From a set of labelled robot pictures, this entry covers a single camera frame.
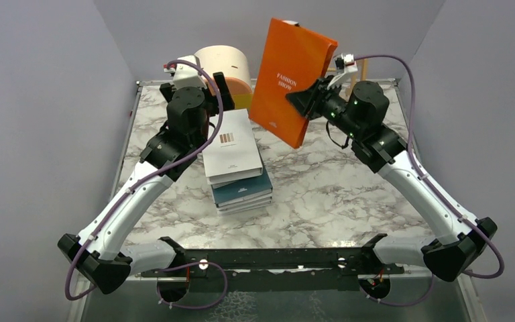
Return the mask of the orange fashion show book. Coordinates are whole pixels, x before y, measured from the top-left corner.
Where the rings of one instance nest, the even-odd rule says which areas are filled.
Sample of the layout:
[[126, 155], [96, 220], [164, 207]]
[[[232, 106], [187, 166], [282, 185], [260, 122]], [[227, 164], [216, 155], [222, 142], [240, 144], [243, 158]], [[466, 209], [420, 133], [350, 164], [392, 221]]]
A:
[[286, 99], [325, 75], [337, 40], [272, 18], [253, 93], [249, 118], [291, 148], [301, 147], [308, 120]]

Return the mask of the cream and orange bread box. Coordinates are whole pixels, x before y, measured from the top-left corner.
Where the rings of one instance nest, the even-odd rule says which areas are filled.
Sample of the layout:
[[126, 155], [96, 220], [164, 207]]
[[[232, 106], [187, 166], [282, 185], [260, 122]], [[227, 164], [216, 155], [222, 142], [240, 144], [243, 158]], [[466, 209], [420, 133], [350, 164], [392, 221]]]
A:
[[249, 109], [253, 87], [246, 55], [233, 46], [214, 45], [194, 53], [200, 66], [210, 75], [222, 72], [233, 98], [235, 109]]

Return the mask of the dark teal book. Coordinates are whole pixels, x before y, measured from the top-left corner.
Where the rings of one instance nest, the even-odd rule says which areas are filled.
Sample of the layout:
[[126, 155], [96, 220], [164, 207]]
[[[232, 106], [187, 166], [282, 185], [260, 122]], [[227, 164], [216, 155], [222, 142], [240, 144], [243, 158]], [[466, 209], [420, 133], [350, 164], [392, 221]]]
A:
[[212, 188], [213, 200], [217, 207], [225, 207], [230, 204], [268, 195], [273, 186], [264, 168], [259, 176], [237, 180], [219, 188]]

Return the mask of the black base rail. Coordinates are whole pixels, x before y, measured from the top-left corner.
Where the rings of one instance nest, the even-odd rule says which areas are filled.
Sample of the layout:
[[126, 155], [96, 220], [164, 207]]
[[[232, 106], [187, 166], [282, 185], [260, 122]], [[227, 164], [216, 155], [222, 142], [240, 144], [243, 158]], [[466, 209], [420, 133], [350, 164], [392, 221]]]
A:
[[402, 274], [381, 263], [369, 247], [179, 250], [160, 276], [186, 279], [190, 292], [352, 290], [359, 280]]

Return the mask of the bottom stacked books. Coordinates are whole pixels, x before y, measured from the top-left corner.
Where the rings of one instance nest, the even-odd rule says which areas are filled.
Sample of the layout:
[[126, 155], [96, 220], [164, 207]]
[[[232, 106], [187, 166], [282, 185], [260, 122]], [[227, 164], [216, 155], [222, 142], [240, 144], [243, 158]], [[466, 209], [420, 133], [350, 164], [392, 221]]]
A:
[[272, 197], [260, 197], [254, 200], [244, 201], [242, 203], [238, 203], [236, 205], [227, 205], [224, 207], [217, 208], [217, 213], [219, 215], [226, 215], [231, 213], [238, 213], [250, 209], [255, 209], [259, 207], [263, 207], [269, 205], [272, 202]]

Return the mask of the wooden book rack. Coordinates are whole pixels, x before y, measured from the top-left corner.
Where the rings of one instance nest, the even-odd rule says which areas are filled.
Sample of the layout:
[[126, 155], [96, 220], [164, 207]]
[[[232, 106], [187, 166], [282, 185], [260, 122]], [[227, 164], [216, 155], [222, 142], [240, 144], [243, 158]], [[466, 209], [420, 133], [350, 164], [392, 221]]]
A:
[[[367, 59], [365, 59], [365, 58], [361, 59], [361, 58], [355, 57], [355, 60], [356, 60], [356, 64], [357, 64], [357, 67], [358, 67], [358, 71], [351, 77], [351, 79], [349, 81], [347, 81], [346, 83], [343, 83], [340, 87], [334, 88], [334, 89], [342, 89], [342, 87], [345, 87], [345, 97], [347, 99], [351, 98], [351, 96], [353, 94], [353, 88], [356, 85], [356, 83], [358, 83], [359, 81], [366, 81], [367, 80], [367, 66], [368, 66]], [[328, 72], [334, 72], [334, 75], [328, 75], [327, 76], [330, 80], [337, 73], [335, 66], [334, 67], [329, 67], [327, 69], [327, 71]]]

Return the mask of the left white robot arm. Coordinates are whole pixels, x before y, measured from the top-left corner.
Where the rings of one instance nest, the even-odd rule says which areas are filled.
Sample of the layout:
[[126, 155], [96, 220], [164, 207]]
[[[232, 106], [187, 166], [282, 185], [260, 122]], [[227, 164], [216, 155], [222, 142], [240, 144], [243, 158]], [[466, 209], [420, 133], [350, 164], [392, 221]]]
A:
[[184, 250], [169, 237], [125, 247], [127, 236], [154, 201], [169, 189], [195, 161], [208, 139], [217, 132], [212, 116], [234, 108], [222, 72], [213, 74], [207, 87], [174, 87], [162, 84], [167, 100], [167, 120], [139, 155], [133, 172], [106, 208], [78, 234], [64, 234], [58, 248], [103, 294], [117, 290], [129, 276], [161, 269], [176, 275], [184, 266]]

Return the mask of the white cover book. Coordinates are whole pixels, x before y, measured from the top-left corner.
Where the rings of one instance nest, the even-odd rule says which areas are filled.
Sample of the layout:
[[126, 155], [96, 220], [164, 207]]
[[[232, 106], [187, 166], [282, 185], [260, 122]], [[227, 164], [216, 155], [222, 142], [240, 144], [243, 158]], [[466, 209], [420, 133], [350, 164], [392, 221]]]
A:
[[262, 159], [247, 109], [224, 112], [219, 131], [202, 156], [207, 183], [211, 185], [262, 174]]

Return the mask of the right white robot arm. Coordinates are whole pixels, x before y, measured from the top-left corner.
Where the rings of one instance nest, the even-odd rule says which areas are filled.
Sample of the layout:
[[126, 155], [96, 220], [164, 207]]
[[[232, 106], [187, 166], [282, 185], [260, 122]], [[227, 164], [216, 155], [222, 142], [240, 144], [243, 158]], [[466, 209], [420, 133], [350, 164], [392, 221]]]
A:
[[361, 253], [361, 267], [376, 273], [386, 264], [421, 266], [441, 280], [454, 281], [484, 251], [497, 225], [489, 217], [477, 218], [424, 173], [406, 141], [384, 124], [390, 101], [379, 84], [358, 82], [344, 100], [338, 87], [329, 88], [331, 80], [319, 78], [285, 98], [301, 116], [324, 117], [346, 134], [355, 157], [395, 187], [433, 232], [422, 238], [381, 237]]

